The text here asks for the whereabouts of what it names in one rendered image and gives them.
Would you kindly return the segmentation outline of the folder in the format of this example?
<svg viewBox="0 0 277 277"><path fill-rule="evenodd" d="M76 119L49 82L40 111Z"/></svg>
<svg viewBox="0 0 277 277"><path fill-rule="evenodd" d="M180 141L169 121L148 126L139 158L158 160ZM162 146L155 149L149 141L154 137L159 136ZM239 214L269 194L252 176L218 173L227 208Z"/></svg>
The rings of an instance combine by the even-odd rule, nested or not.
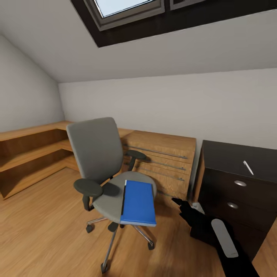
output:
<svg viewBox="0 0 277 277"><path fill-rule="evenodd" d="M120 223L156 226L151 184L125 180Z"/></svg>

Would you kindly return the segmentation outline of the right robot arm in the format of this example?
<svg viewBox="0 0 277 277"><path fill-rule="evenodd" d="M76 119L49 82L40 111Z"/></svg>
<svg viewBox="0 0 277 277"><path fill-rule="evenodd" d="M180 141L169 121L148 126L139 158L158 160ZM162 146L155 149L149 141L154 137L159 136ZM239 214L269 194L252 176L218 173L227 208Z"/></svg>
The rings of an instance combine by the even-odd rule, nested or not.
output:
<svg viewBox="0 0 277 277"><path fill-rule="evenodd" d="M259 277L239 241L235 239L234 229L225 219L206 216L200 203L172 198L180 206L179 214L187 223L195 225L215 238L215 247L226 277Z"/></svg>

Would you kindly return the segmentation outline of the swivel chair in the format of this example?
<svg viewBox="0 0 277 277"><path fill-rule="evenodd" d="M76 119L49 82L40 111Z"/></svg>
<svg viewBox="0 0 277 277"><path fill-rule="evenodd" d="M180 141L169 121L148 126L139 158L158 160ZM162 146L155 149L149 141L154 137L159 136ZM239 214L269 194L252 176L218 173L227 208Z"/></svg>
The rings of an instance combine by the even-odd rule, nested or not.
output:
<svg viewBox="0 0 277 277"><path fill-rule="evenodd" d="M87 233L93 229L90 224L108 219L112 221L108 230L113 232L113 235L105 260L101 264L102 274L105 274L108 271L107 261L118 226L124 228L124 224L120 223L120 217L125 180L151 184L153 200L157 195L157 186L148 175L132 171L136 159L146 159L146 155L139 151L126 151L132 159L128 171L120 173L123 147L113 117L69 124L66 126L66 131L81 174L81 179L76 180L73 186L76 191L83 194L85 210L90 212L96 209L103 215L103 217L87 222ZM93 199L89 205L90 197ZM155 249L154 242L137 225L132 226L148 241L149 250Z"/></svg>

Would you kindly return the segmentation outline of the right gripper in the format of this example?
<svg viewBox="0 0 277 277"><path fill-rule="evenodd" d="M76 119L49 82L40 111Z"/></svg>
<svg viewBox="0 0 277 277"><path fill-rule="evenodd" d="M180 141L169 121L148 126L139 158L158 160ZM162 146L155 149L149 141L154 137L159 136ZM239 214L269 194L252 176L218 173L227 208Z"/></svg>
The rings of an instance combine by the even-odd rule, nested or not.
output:
<svg viewBox="0 0 277 277"><path fill-rule="evenodd" d="M177 203L179 206L180 206L180 210L181 210L181 213L179 214L184 220L187 221L187 223L192 226L192 225L195 225L197 226L196 224L196 221L197 221L197 217L199 214L201 214L201 212L193 209L189 202L187 201L183 201L182 199L178 199L178 198L172 198L172 200Z"/></svg>

